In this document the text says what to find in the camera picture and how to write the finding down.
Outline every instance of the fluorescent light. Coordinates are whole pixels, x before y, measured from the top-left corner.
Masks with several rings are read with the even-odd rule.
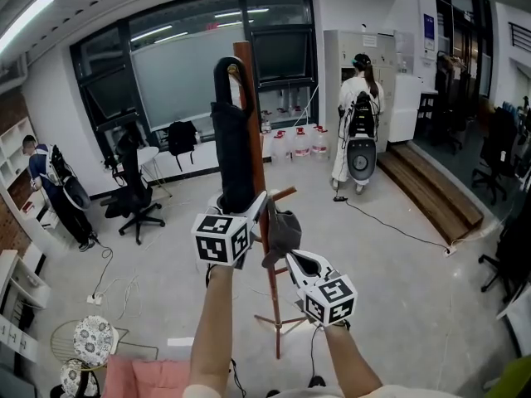
[[[249,23],[252,23],[254,22],[255,20],[254,19],[250,19],[249,20]],[[229,23],[220,23],[217,28],[221,28],[221,27],[230,27],[232,25],[241,25],[242,22],[241,21],[236,21],[236,22],[229,22]]]
[[[218,13],[217,15],[214,15],[214,17],[236,17],[238,15],[241,15],[241,12],[228,12],[228,13]]]
[[[157,28],[156,30],[146,32],[140,36],[134,36],[133,38],[131,38],[131,41],[137,41],[137,40],[140,40],[140,38],[144,38],[145,36],[151,36],[152,34],[156,34],[157,32],[166,31],[170,29],[171,27],[172,27],[171,25],[167,25],[165,27]]]
[[[28,23],[41,13],[53,0],[34,0],[32,4],[20,15],[14,23],[0,37],[0,53],[9,45],[11,41],[22,31]]]
[[[181,32],[180,34],[175,34],[174,36],[167,36],[166,38],[162,38],[160,40],[157,40],[154,44],[160,43],[162,41],[170,40],[171,38],[175,38],[177,36],[186,36],[187,32]]]
[[[263,13],[263,12],[268,12],[269,11],[269,8],[268,7],[264,7],[263,9],[251,9],[251,10],[248,10],[247,13]]]

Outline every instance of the wooden ramp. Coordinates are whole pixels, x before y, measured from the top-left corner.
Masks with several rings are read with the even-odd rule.
[[[378,155],[378,166],[409,196],[446,243],[478,227],[483,214],[447,177],[406,144]]]

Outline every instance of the ponytail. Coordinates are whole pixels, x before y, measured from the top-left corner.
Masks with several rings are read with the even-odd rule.
[[[376,99],[378,97],[378,86],[374,80],[373,66],[367,65],[363,71],[365,72],[365,81],[367,81],[371,96]]]

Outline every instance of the pink fabric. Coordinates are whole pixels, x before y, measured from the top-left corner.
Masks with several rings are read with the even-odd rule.
[[[142,362],[111,355],[102,398],[177,398],[189,375],[189,362]]]

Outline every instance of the sneaker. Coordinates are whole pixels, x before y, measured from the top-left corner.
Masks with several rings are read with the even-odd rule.
[[[86,242],[86,243],[82,243],[79,246],[79,250],[80,250],[80,252],[85,252],[85,251],[89,250],[93,246],[94,246],[94,241],[89,237],[89,241]]]
[[[326,386],[326,382],[321,376],[314,376],[312,377],[312,380],[309,381],[309,388],[313,388],[314,386]]]

